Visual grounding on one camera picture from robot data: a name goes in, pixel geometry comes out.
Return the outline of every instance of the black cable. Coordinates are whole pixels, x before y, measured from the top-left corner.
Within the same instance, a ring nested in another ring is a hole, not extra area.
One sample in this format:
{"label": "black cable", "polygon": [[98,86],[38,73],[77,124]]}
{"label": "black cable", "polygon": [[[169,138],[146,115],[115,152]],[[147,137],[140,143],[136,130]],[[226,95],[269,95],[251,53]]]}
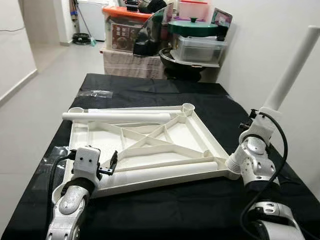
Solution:
{"label": "black cable", "polygon": [[2,30],[0,30],[0,32],[17,32],[17,31],[20,31],[20,30],[22,30],[22,29],[25,29],[25,26],[20,27],[20,28],[17,28],[17,29],[14,29],[14,30],[2,29]]}
{"label": "black cable", "polygon": [[50,220],[51,220],[52,194],[53,194],[53,186],[54,186],[56,168],[61,161],[69,159],[70,157],[71,157],[70,154],[68,156],[62,156],[62,157],[59,157],[58,159],[56,159],[52,163],[52,167],[51,167],[50,175],[49,175],[47,202],[46,202],[46,218],[45,218],[46,228],[49,228]]}
{"label": "black cable", "polygon": [[251,233],[247,229],[247,227],[245,226],[245,217],[246,217],[249,209],[252,207],[252,205],[257,201],[257,199],[261,196],[261,194],[270,186],[270,184],[276,179],[276,177],[278,176],[278,174],[280,173],[280,171],[284,167],[284,165],[287,161],[287,157],[288,157],[288,141],[287,141],[286,135],[285,135],[284,131],[282,130],[281,126],[279,125],[279,123],[272,116],[270,116],[267,113],[260,112],[259,114],[262,115],[263,117],[267,117],[268,119],[270,119],[271,122],[276,126],[276,128],[278,129],[278,131],[282,137],[284,150],[283,150],[282,162],[281,162],[279,168],[275,171],[275,173],[272,175],[272,177],[266,183],[264,188],[260,192],[258,192],[255,195],[255,197],[247,204],[247,206],[243,209],[241,216],[240,216],[240,226],[242,227],[243,231],[246,232],[249,236],[251,236],[253,239],[256,239],[256,240],[260,240],[260,238],[256,235],[254,235],[253,233]]}

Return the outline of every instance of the white refrigerator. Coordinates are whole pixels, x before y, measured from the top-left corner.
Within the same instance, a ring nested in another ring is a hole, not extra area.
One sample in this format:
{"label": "white refrigerator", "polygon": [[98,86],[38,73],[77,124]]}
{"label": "white refrigerator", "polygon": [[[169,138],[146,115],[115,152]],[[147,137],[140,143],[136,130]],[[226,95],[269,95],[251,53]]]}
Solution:
{"label": "white refrigerator", "polygon": [[98,41],[105,41],[105,15],[102,12],[102,8],[103,6],[117,6],[117,0],[78,0],[78,3],[84,18],[83,20],[78,11],[80,33],[88,34],[85,21],[92,37]]}

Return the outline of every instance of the cable connector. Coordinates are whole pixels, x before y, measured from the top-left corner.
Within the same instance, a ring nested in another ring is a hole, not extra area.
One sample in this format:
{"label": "cable connector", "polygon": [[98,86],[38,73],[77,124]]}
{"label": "cable connector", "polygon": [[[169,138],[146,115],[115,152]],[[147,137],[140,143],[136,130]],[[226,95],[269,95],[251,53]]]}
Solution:
{"label": "cable connector", "polygon": [[68,158],[69,158],[70,160],[75,160],[75,159],[76,159],[76,153],[77,153],[77,150],[71,149],[71,150],[70,150],[70,153],[69,153],[69,155],[68,155]]}

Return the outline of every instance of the grey floor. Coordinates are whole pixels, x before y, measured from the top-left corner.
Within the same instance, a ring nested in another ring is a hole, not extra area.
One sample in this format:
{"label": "grey floor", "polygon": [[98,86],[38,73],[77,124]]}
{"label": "grey floor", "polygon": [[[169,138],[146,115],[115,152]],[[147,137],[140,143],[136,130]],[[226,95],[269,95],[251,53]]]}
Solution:
{"label": "grey floor", "polygon": [[47,69],[62,53],[69,49],[59,44],[30,43],[36,68],[39,73]]}
{"label": "grey floor", "polygon": [[71,45],[0,108],[0,236],[86,74],[104,73],[102,46]]}

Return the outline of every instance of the red lid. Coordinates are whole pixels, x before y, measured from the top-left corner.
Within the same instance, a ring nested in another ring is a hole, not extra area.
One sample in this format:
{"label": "red lid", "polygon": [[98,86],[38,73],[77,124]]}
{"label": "red lid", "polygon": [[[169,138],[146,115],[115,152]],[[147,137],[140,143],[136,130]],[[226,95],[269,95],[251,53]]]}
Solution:
{"label": "red lid", "polygon": [[189,1],[189,0],[181,0],[180,2],[189,3],[189,4],[208,4],[205,1]]}
{"label": "red lid", "polygon": [[146,21],[148,18],[152,16],[151,13],[142,13],[138,11],[128,11],[125,6],[112,6],[112,7],[103,7],[103,12],[107,13],[111,17],[131,17],[136,19],[141,19]]}

